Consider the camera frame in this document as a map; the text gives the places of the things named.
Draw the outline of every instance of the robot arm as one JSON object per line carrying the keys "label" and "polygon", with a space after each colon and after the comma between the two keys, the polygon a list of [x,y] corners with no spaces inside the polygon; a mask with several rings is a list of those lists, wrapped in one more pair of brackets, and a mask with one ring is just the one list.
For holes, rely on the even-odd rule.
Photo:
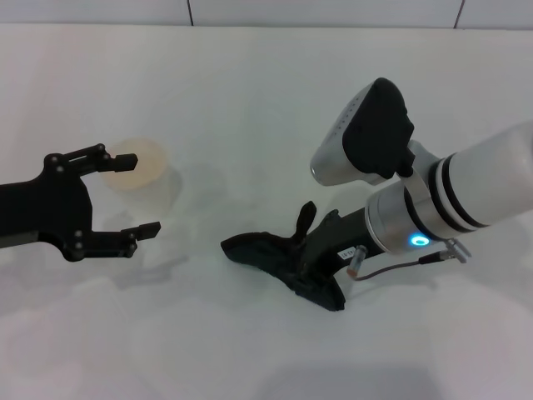
{"label": "robot arm", "polygon": [[[442,159],[411,140],[413,129],[400,91],[384,78],[343,110],[311,160],[313,177],[324,186],[400,180],[345,217],[333,210],[288,256],[276,258],[277,270],[291,272],[290,282],[282,280],[296,294],[342,310],[345,299],[333,274],[343,267],[363,280],[357,273],[365,258],[435,243],[446,250],[409,265],[451,258],[465,263],[471,255],[458,236],[533,208],[532,122]],[[250,251],[254,235],[245,235],[245,242],[229,239],[222,248],[233,261],[265,270],[263,253]]]}
{"label": "robot arm", "polygon": [[28,182],[0,185],[0,248],[46,242],[70,262],[84,258],[131,257],[137,240],[154,238],[161,224],[121,232],[94,232],[92,204],[81,177],[131,171],[135,154],[112,158],[103,144],[68,154],[49,154],[41,174]]}

